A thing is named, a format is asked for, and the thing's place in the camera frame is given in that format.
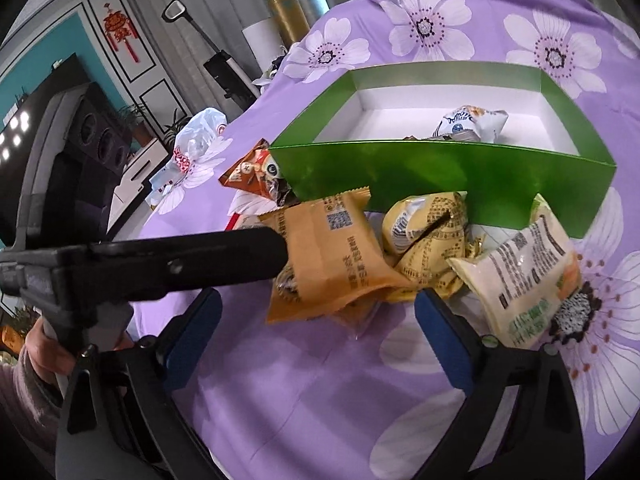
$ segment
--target white cabinet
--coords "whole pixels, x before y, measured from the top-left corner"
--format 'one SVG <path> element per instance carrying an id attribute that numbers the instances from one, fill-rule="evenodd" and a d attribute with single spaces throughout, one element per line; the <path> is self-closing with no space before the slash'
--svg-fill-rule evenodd
<path id="1" fill-rule="evenodd" d="M 111 202 L 111 213 L 109 215 L 109 229 L 123 216 L 133 213 L 132 210 L 127 211 L 132 204 L 144 200 L 146 196 L 141 196 L 145 191 L 145 184 L 159 169 L 159 166 L 167 158 L 162 142 L 158 139 L 152 140 L 136 157 L 128 164 L 120 185 L 115 189 L 113 201 Z"/>

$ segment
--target qr code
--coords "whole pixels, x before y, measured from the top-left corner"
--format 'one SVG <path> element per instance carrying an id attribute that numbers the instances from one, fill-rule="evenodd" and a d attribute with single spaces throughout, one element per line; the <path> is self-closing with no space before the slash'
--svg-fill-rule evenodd
<path id="1" fill-rule="evenodd" d="M 518 233 L 513 237 L 513 243 L 516 244 L 517 249 L 520 251 L 527 245 L 527 239 L 524 237 L 524 234 Z"/>
<path id="2" fill-rule="evenodd" d="M 331 231 L 342 229 L 343 227 L 350 227 L 353 225 L 348 211 L 338 211 L 335 213 L 331 213 L 326 216 L 326 219 L 329 222 L 329 229 L 331 229 Z"/>

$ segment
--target white wall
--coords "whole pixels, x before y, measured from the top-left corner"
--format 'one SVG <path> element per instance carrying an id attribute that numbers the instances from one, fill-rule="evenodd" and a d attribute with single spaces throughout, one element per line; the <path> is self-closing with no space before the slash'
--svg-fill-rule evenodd
<path id="1" fill-rule="evenodd" d="M 127 104 L 137 102 L 148 108 L 148 126 L 160 137 L 165 124 L 173 121 L 174 110 L 178 117 L 191 111 L 169 79 L 164 67 L 142 32 L 126 0 L 30 0 L 32 15 L 16 24 L 14 34 L 0 48 L 0 81 L 30 47 L 65 17 L 77 12 L 84 29 L 94 46 L 107 73 Z M 105 3 L 111 9 L 123 11 L 131 20 L 139 38 L 127 38 L 138 56 L 134 62 L 123 43 L 116 44 L 115 52 L 104 33 L 103 19 L 107 15 Z"/>

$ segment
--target candy wrapper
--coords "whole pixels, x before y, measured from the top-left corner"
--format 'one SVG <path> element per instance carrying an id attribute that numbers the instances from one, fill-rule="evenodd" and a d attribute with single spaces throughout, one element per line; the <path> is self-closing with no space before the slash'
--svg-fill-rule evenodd
<path id="1" fill-rule="evenodd" d="M 480 298 L 492 332 L 515 348 L 530 348 L 582 283 L 574 246 L 540 195 L 530 221 L 529 227 L 479 258 L 449 260 Z"/>
<path id="2" fill-rule="evenodd" d="M 340 321 L 359 330 L 378 300 L 411 285 L 383 258 L 364 215 L 369 199 L 363 188 L 260 216 L 289 250 L 274 280 L 267 322 L 332 316 L 348 307 Z"/>
<path id="3" fill-rule="evenodd" d="M 395 258 L 395 269 L 412 286 L 393 291 L 387 301 L 413 301 L 417 291 L 426 287 L 444 300 L 459 291 L 463 281 L 447 259 L 467 256 L 466 224 L 466 205 L 460 193 L 410 196 L 396 203 L 382 222 L 383 245 Z"/>
<path id="4" fill-rule="evenodd" d="M 428 139 L 417 139 L 414 136 L 405 137 L 403 140 L 454 140 L 455 142 L 480 142 L 480 137 L 473 130 L 461 130 L 455 134 L 429 137 Z"/>
<path id="5" fill-rule="evenodd" d="M 264 139 L 220 177 L 220 184 L 268 198 L 278 206 L 298 202 Z"/>
<path id="6" fill-rule="evenodd" d="M 493 144 L 508 118 L 509 115 L 504 110 L 489 111 L 475 106 L 463 106 L 442 118 L 433 137 L 452 136 L 470 130 L 475 132 L 482 142 Z"/>
<path id="7" fill-rule="evenodd" d="M 235 214 L 226 225 L 225 231 L 238 231 L 240 229 L 255 229 L 264 227 L 257 216 Z"/>

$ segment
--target hand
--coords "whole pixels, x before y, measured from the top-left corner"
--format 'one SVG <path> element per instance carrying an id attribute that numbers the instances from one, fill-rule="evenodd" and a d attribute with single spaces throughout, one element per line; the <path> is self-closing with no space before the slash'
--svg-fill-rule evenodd
<path id="1" fill-rule="evenodd" d="M 42 318 L 39 318 L 29 330 L 24 345 L 31 360 L 31 366 L 39 378 L 56 385 L 56 374 L 69 376 L 76 366 L 73 357 L 60 343 L 50 339 L 44 333 Z M 133 341 L 126 332 L 122 334 L 114 350 L 133 347 Z"/>

